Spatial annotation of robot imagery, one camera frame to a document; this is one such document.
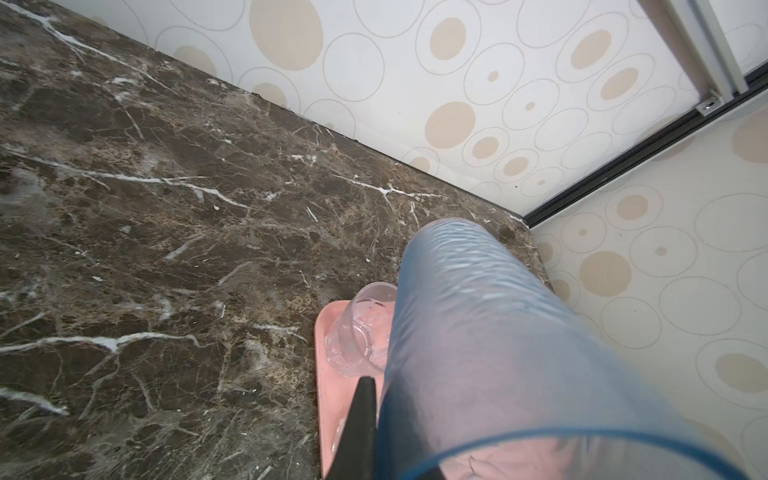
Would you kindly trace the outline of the blue translucent tall cup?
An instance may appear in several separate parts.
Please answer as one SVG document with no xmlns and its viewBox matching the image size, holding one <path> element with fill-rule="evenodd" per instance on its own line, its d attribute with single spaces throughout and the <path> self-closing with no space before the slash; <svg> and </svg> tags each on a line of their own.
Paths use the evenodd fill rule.
<svg viewBox="0 0 768 480">
<path fill-rule="evenodd" d="M 483 227 L 434 221 L 398 278 L 379 479 L 740 479 Z"/>
</svg>

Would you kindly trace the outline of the pink plastic tray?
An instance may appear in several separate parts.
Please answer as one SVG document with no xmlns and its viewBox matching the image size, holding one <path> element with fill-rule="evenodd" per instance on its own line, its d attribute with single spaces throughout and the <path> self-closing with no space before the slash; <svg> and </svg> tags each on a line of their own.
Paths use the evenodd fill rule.
<svg viewBox="0 0 768 480">
<path fill-rule="evenodd" d="M 372 479 L 392 301 L 334 301 L 314 327 L 322 477 Z"/>
</svg>

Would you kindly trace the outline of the clear tumbler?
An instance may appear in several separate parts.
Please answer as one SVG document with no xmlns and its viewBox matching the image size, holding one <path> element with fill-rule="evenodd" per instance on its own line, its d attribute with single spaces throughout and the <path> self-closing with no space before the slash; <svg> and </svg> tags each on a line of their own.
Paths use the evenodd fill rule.
<svg viewBox="0 0 768 480">
<path fill-rule="evenodd" d="M 332 322 L 325 335 L 325 355 L 345 376 L 384 373 L 394 318 L 397 287 L 374 282 L 363 287 Z"/>
</svg>

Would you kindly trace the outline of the aluminium frame rail back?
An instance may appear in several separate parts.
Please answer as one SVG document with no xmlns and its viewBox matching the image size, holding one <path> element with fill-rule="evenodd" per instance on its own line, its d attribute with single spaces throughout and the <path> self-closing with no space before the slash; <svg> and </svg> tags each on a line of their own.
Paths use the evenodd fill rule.
<svg viewBox="0 0 768 480">
<path fill-rule="evenodd" d="M 639 0 L 683 72 L 700 94 L 707 117 L 749 87 L 711 4 L 701 0 Z"/>
</svg>

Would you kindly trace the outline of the black corner frame post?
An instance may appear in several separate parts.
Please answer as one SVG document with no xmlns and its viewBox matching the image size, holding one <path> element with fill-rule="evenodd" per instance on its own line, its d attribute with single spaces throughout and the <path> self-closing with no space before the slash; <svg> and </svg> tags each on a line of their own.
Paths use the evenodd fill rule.
<svg viewBox="0 0 768 480">
<path fill-rule="evenodd" d="M 736 108 L 753 100 L 767 90 L 767 63 L 763 63 L 748 73 L 746 81 L 748 89 L 745 93 L 737 94 L 733 100 L 724 103 L 706 115 L 699 113 L 696 109 L 685 113 L 572 187 L 564 190 L 543 206 L 525 215 L 523 222 L 530 228 L 543 223 L 628 172 L 632 172 L 636 167 L 688 139 L 714 121 L 725 117 Z"/>
</svg>

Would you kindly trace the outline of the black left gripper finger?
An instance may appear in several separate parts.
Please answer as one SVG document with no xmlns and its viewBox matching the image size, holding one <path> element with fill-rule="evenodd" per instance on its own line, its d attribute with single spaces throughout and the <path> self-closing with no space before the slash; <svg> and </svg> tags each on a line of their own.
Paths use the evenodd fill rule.
<svg viewBox="0 0 768 480">
<path fill-rule="evenodd" d="M 361 377 L 326 479 L 372 480 L 374 478 L 376 408 L 375 380 L 369 376 Z"/>
</svg>

